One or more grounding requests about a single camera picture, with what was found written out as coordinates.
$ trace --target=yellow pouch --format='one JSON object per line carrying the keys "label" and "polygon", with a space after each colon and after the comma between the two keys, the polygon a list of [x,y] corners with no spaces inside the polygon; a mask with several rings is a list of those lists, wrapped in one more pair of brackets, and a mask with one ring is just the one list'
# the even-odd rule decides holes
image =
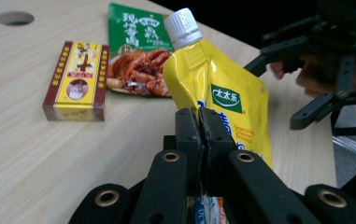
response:
{"label": "yellow pouch", "polygon": [[268,136],[268,89],[209,41],[176,49],[164,65],[164,80],[178,109],[199,106],[218,112],[239,149],[260,155],[272,168]]}

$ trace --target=wooden table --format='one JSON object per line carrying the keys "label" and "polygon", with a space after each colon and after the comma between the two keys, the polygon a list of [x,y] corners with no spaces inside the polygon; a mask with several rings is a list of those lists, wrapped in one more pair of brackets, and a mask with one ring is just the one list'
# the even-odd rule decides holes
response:
{"label": "wooden table", "polygon": [[[171,13],[145,0],[116,3]],[[42,101],[65,40],[108,44],[110,1],[0,0],[0,13],[19,10],[35,20],[0,24],[0,224],[67,223],[93,188],[115,183],[130,188],[146,177],[164,135],[175,134],[172,99],[148,99],[107,91],[106,120],[47,121]],[[200,24],[206,39],[246,65],[259,50]],[[269,131],[275,172],[291,189],[335,186],[328,119],[291,131],[289,119],[311,98],[295,74],[270,90]]]}

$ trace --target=white cap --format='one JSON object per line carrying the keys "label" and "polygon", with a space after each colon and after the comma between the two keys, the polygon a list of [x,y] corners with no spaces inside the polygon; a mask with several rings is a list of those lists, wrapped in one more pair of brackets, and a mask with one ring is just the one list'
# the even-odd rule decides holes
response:
{"label": "white cap", "polygon": [[165,18],[164,24],[174,49],[184,48],[202,38],[192,12],[186,7]]}

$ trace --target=yellow and brown box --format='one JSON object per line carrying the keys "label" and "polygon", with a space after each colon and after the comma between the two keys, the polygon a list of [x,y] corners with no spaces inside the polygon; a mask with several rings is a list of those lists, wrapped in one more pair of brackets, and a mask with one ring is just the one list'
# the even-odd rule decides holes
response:
{"label": "yellow and brown box", "polygon": [[105,120],[109,46],[65,41],[43,102],[47,120]]}

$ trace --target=human hand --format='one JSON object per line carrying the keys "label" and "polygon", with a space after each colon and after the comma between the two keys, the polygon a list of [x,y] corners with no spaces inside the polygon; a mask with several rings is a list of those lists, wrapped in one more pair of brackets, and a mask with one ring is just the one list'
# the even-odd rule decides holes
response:
{"label": "human hand", "polygon": [[[305,65],[297,76],[296,83],[305,88],[307,95],[317,97],[321,93],[333,93],[335,91],[334,83],[325,83],[316,79],[317,74],[321,72],[321,58],[315,55],[302,55],[299,60],[304,61]],[[270,63],[270,68],[277,79],[283,79],[285,76],[283,62]],[[356,66],[352,79],[352,89],[356,90]]]}

